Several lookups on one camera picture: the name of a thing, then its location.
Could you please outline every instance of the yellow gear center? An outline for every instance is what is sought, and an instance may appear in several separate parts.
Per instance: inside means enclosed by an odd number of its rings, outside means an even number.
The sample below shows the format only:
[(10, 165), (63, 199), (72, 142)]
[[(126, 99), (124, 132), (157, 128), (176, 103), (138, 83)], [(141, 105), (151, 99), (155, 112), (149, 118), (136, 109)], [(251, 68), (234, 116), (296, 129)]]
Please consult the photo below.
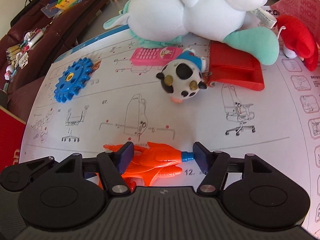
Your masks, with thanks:
[(70, 80), (73, 78), (73, 76), (74, 76), (74, 73), (71, 72), (71, 73), (67, 76), (66, 81), (67, 81), (67, 82), (70, 81)]

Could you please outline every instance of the cow figurine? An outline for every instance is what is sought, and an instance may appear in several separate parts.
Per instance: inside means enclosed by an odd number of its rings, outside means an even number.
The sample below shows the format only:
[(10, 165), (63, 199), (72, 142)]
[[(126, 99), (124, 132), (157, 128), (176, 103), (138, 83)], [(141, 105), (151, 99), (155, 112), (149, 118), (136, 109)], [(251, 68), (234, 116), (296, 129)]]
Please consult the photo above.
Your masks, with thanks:
[(184, 99), (193, 97), (200, 89), (207, 88), (202, 79), (206, 65), (204, 57), (196, 57), (193, 49), (186, 48), (175, 60), (164, 66), (156, 77), (161, 80), (164, 91), (171, 95), (171, 100), (182, 103)]

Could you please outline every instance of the blue nozzle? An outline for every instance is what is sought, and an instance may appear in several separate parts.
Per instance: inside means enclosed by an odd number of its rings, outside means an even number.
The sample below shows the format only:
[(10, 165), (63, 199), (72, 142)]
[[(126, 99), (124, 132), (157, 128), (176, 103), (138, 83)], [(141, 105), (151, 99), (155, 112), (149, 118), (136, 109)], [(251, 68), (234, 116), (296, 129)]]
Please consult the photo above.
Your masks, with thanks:
[(182, 162), (185, 163), (187, 161), (193, 161), (193, 152), (189, 153), (189, 152), (181, 152), (181, 159)]

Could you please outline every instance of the pink toy phone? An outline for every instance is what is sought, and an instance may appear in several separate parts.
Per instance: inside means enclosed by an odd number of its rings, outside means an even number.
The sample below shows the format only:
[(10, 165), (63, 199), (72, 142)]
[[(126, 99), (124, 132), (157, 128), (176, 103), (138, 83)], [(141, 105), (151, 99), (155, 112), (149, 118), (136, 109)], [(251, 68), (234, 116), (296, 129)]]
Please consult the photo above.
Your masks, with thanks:
[(165, 47), (163, 49), (138, 48), (134, 51), (131, 62), (134, 66), (164, 66), (176, 59), (182, 53), (177, 47)]

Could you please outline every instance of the cow ear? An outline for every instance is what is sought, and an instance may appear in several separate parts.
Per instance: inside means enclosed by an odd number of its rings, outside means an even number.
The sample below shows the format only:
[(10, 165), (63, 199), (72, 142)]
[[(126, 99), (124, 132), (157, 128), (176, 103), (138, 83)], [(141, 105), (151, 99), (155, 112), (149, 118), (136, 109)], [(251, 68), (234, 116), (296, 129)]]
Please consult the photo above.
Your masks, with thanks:
[(205, 83), (203, 83), (202, 81), (199, 82), (198, 87), (200, 89), (207, 89), (207, 85)]
[(162, 72), (158, 73), (156, 77), (160, 80), (164, 80), (164, 74)]

